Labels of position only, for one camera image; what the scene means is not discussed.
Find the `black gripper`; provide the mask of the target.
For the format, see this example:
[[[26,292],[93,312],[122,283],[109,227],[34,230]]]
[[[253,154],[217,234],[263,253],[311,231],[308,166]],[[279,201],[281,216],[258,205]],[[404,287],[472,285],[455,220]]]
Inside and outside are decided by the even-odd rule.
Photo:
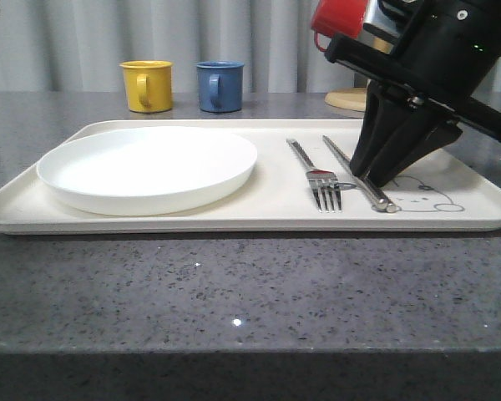
[[[328,61],[375,80],[367,87],[352,173],[382,187],[462,134],[448,113],[429,107],[413,111],[401,124],[405,107],[386,84],[443,107],[501,143],[501,113],[472,97],[501,57],[501,1],[376,1],[371,6],[392,22],[391,52],[344,33],[336,33],[325,52]]]

